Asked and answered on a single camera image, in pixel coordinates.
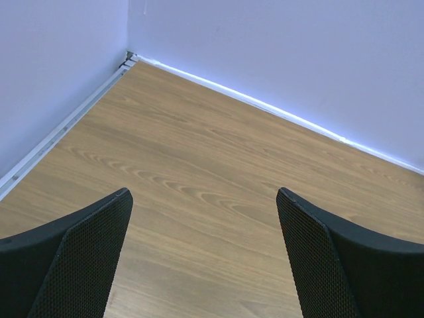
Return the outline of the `aluminium table edge rail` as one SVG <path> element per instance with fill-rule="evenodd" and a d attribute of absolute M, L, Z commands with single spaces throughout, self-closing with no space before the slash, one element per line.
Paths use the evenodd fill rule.
<path fill-rule="evenodd" d="M 119 66 L 117 71 L 1 178 L 1 200 L 10 193 L 137 62 L 138 56 L 133 52 L 127 52 L 125 61 Z"/>

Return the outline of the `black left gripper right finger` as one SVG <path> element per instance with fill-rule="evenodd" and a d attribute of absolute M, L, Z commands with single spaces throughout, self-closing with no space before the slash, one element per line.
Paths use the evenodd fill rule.
<path fill-rule="evenodd" d="M 366 229 L 287 188 L 278 216 L 303 317 L 422 317 L 423 245 Z"/>

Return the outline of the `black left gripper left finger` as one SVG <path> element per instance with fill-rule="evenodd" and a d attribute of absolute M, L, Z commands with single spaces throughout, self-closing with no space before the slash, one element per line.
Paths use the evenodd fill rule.
<path fill-rule="evenodd" d="M 1 316 L 102 317 L 132 208 L 122 188 L 1 239 Z"/>

